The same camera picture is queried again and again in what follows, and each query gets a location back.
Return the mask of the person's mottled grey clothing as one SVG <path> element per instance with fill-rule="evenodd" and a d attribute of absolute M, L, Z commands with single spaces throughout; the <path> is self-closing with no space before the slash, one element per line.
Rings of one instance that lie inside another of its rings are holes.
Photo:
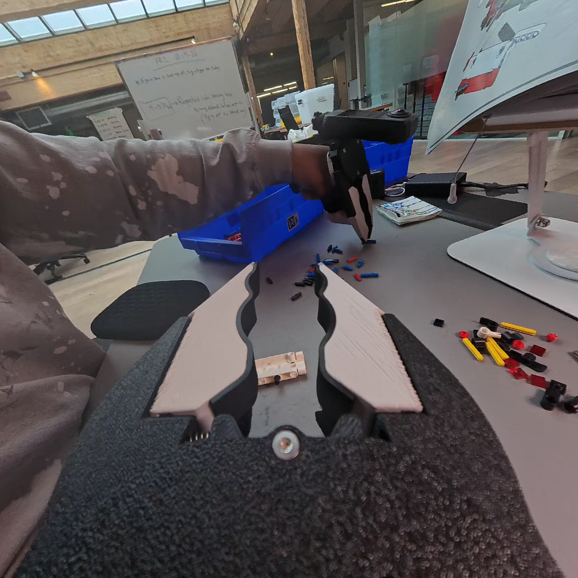
<path fill-rule="evenodd" d="M 104 358 L 1 246 L 1 577 L 33 541 Z"/>

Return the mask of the pile of mixed toy bricks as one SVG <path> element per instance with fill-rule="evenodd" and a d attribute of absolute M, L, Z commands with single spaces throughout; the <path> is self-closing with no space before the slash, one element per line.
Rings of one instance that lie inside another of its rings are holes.
<path fill-rule="evenodd" d="M 555 368 L 554 353 L 561 343 L 558 334 L 482 316 L 455 336 L 473 359 L 488 361 L 517 383 L 530 386 L 541 409 L 577 416 L 577 385 L 561 378 Z"/>

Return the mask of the pile of small toy pins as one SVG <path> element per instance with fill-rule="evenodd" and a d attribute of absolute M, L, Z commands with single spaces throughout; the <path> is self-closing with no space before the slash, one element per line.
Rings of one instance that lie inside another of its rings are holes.
<path fill-rule="evenodd" d="M 319 265 L 348 283 L 360 284 L 384 278 L 384 273 L 362 250 L 362 246 L 330 244 L 324 253 L 313 253 L 312 250 L 277 251 L 271 259 L 263 262 L 264 286 L 284 291 L 287 298 L 294 302 L 301 300 L 307 294 L 307 289 L 315 286 L 315 274 Z"/>

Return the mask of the person's left hand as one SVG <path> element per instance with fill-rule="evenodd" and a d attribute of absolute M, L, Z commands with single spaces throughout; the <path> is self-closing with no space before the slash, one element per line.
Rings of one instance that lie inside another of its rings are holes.
<path fill-rule="evenodd" d="M 328 156 L 330 148 L 293 143 L 290 187 L 310 200 L 322 200 L 332 190 Z"/>

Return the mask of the black desk mat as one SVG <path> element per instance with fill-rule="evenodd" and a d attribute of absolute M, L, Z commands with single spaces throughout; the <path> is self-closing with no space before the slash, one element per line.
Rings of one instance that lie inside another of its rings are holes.
<path fill-rule="evenodd" d="M 494 229 L 527 214 L 526 203 L 475 192 L 459 192 L 454 204 L 449 204 L 446 199 L 434 199 L 431 204 L 441 209 L 441 218 L 481 231 Z"/>

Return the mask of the small flip chart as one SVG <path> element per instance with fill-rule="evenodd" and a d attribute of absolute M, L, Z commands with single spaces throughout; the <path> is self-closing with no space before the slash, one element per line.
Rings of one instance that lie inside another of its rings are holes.
<path fill-rule="evenodd" d="M 134 137 L 123 111 L 113 107 L 87 115 L 102 141 L 132 139 Z"/>

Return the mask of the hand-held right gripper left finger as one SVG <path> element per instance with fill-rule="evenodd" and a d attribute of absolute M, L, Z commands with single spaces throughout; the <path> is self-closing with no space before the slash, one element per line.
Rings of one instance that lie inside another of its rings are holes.
<path fill-rule="evenodd" d="M 190 418 L 193 436 L 201 436 L 229 415 L 249 435 L 258 394 L 249 339 L 258 295 L 259 266 L 251 263 L 189 315 L 153 394 L 151 417 Z"/>

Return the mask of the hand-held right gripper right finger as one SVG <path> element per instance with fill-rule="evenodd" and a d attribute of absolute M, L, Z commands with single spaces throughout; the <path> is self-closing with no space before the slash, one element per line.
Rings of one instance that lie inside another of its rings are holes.
<path fill-rule="evenodd" d="M 421 400 L 385 313 L 351 285 L 319 264 L 314 270 L 319 345 L 315 419 L 333 434 L 343 416 L 352 415 L 365 437 L 382 437 L 382 415 L 419 415 Z"/>

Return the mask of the small folded booklet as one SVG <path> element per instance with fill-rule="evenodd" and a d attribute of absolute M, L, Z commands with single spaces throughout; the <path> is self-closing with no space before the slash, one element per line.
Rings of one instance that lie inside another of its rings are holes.
<path fill-rule="evenodd" d="M 442 209 L 413 196 L 381 204 L 376 210 L 398 226 L 432 220 L 443 212 Z"/>

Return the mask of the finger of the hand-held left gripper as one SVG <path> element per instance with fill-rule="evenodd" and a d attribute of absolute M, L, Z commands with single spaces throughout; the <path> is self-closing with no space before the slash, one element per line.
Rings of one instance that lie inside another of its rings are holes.
<path fill-rule="evenodd" d="M 364 227 L 362 228 L 362 238 L 364 241 L 370 240 L 373 232 L 373 199 L 369 185 L 369 176 L 366 173 L 361 180 L 360 206 L 363 213 Z"/>
<path fill-rule="evenodd" d="M 365 193 L 359 190 L 355 186 L 349 188 L 349 197 L 351 201 L 351 207 L 353 215 L 348 217 L 348 222 L 353 227 L 355 233 L 359 237 L 362 244 L 366 244 L 368 240 L 368 223 L 366 220 L 366 209 L 367 207 L 362 206 L 362 201 L 366 200 Z"/>

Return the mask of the black power adapter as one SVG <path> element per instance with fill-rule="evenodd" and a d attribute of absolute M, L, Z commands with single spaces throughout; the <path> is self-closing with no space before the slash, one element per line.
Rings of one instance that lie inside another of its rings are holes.
<path fill-rule="evenodd" d="M 408 177 L 403 189 L 406 195 L 418 198 L 456 197 L 459 187 L 466 181 L 467 173 L 419 173 Z"/>

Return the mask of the white storage boxes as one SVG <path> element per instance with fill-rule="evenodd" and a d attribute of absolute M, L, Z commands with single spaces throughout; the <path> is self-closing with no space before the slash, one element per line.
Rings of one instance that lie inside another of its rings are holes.
<path fill-rule="evenodd" d="M 280 110 L 289 107 L 299 126 L 311 124 L 315 113 L 332 112 L 335 100 L 334 83 L 324 84 L 309 90 L 297 91 L 293 85 L 275 87 L 271 91 L 271 109 L 275 126 L 284 127 Z"/>

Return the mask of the white toy plate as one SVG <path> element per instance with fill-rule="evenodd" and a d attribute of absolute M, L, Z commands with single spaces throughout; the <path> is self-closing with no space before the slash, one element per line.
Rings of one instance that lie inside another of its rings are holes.
<path fill-rule="evenodd" d="M 303 351 L 290 351 L 277 356 L 255 360 L 259 386 L 280 384 L 281 381 L 307 375 Z"/>

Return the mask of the white booklet stand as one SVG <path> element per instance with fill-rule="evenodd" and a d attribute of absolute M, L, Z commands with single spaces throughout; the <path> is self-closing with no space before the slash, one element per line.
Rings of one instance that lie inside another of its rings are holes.
<path fill-rule="evenodd" d="M 472 269 L 577 318 L 577 222 L 546 216 L 548 132 L 529 134 L 527 217 L 450 245 Z"/>

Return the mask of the blue bin with square tag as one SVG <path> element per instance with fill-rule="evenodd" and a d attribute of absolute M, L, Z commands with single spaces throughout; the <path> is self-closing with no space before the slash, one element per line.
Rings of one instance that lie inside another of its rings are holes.
<path fill-rule="evenodd" d="M 184 249 L 232 263 L 259 262 L 309 225 L 324 211 L 319 200 L 307 200 L 288 185 L 271 186 L 256 198 L 204 225 L 180 232 Z M 242 233 L 242 242 L 225 236 Z"/>

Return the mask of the grey desk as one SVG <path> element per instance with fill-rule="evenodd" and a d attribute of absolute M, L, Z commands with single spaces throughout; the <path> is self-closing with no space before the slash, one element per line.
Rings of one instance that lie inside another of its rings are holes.
<path fill-rule="evenodd" d="M 488 361 L 476 361 L 455 336 L 482 316 L 554 332 L 561 340 L 554 353 L 558 375 L 577 385 L 577 362 L 570 355 L 577 350 L 577 321 L 447 255 L 450 245 L 478 233 L 440 218 L 398 227 L 377 214 L 376 244 L 363 246 L 362 252 L 385 277 L 347 283 L 397 316 L 472 395 L 501 440 L 546 545 L 563 573 L 577 577 L 577 416 L 541 409 L 530 386 Z M 362 246 L 350 227 L 335 225 L 322 214 L 275 252 L 324 253 L 334 243 Z M 275 252 L 259 265 L 261 292 L 250 339 L 257 358 L 302 350 L 309 377 L 260 394 L 251 433 L 292 424 L 316 436 L 321 432 L 314 418 L 319 408 L 315 374 L 324 334 L 317 322 L 317 299 L 312 288 L 294 302 L 284 291 L 265 288 L 263 262 Z M 443 328 L 432 325 L 435 318 L 445 320 Z"/>

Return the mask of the large whiteboard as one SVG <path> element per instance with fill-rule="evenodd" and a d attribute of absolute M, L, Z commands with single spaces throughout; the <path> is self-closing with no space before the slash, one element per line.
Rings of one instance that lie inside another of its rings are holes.
<path fill-rule="evenodd" d="M 165 140 L 207 140 L 256 127 L 233 37 L 114 64 L 144 127 Z"/>

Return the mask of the black office chair base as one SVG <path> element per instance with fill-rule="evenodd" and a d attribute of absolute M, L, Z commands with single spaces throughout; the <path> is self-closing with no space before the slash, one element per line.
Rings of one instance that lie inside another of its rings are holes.
<path fill-rule="evenodd" d="M 35 275 L 37 275 L 41 280 L 46 272 L 50 274 L 49 278 L 44 279 L 46 285 L 54 284 L 63 279 L 63 276 L 59 274 L 58 269 L 61 267 L 62 261 L 74 261 L 82 260 L 84 264 L 90 264 L 90 258 L 84 253 L 76 253 L 67 256 L 61 256 L 59 258 L 50 259 L 48 261 L 42 261 L 39 264 L 33 265 L 32 269 Z"/>

